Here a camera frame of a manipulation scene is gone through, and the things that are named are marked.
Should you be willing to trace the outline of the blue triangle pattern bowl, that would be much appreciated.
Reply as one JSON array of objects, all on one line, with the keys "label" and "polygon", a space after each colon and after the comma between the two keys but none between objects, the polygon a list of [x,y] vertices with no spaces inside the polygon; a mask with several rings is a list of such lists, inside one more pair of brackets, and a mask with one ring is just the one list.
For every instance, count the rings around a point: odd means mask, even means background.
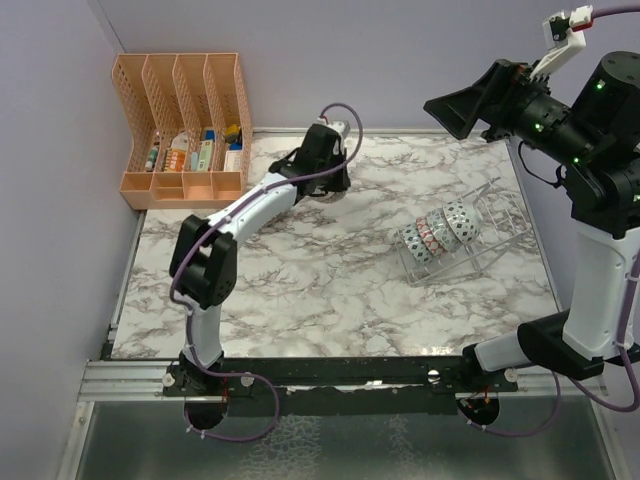
[{"label": "blue triangle pattern bowl", "polygon": [[442,208],[431,210],[426,219],[434,237],[447,252],[455,252],[461,247],[461,242],[447,223]]}]

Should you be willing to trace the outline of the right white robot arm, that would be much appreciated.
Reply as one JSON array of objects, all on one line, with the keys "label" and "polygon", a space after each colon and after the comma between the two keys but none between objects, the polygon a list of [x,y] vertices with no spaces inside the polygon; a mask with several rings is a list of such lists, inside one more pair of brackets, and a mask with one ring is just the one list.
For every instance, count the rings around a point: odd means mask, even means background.
[{"label": "right white robot arm", "polygon": [[456,139],[484,122],[485,140],[516,136],[556,161],[577,231],[570,308],[467,346],[461,383],[481,391],[496,371],[527,365],[583,380],[620,363],[622,351],[634,348],[620,317],[639,255],[638,54],[604,55],[572,105],[555,99],[528,64],[500,59],[470,87],[424,109]]}]

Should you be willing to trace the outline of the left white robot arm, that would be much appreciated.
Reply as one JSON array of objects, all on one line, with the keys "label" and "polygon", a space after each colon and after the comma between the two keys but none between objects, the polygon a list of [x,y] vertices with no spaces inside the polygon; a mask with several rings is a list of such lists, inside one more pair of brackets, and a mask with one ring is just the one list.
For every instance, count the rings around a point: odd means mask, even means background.
[{"label": "left white robot arm", "polygon": [[190,365],[186,382],[195,392],[210,394],[220,385],[221,306],[236,285],[239,247],[304,198],[329,198],[349,189],[349,130],[344,120],[318,118],[302,144],[271,164],[248,193],[207,218],[191,215],[182,222],[169,268],[169,296],[186,308],[181,362]]}]

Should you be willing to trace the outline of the red circle pattern bowl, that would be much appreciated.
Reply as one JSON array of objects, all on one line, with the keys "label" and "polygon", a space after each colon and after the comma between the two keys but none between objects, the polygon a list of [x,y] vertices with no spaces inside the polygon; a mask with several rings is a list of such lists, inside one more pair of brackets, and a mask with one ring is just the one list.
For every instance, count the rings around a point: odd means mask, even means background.
[{"label": "red circle pattern bowl", "polygon": [[444,204],[442,209],[447,224],[463,245],[469,245],[478,238],[483,219],[473,204],[453,201]]}]

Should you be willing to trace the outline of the brown tile pattern bowl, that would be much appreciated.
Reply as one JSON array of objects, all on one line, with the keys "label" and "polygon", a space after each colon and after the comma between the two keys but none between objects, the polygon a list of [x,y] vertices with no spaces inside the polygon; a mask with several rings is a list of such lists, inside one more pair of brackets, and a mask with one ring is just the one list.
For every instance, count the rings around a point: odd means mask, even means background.
[{"label": "brown tile pattern bowl", "polygon": [[343,199],[346,195],[346,191],[343,192],[327,192],[325,195],[315,197],[315,200],[320,203],[330,204],[335,203]]}]

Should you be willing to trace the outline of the blue floral pattern bowl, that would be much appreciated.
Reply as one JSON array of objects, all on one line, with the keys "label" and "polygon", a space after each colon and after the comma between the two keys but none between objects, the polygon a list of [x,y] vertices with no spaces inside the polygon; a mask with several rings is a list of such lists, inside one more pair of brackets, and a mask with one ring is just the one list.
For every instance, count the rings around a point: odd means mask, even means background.
[{"label": "blue floral pattern bowl", "polygon": [[400,229],[400,236],[403,244],[417,264],[428,265],[435,260],[433,254],[423,242],[415,223],[402,227]]}]

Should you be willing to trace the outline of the red geometric pattern bowl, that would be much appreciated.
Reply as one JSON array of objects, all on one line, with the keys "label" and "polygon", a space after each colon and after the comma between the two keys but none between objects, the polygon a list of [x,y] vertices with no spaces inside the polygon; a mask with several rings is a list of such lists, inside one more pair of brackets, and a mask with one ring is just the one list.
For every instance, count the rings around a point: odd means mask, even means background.
[{"label": "red geometric pattern bowl", "polygon": [[446,253],[446,249],[435,237],[425,217],[418,217],[416,219],[416,227],[423,243],[434,257],[440,257]]}]

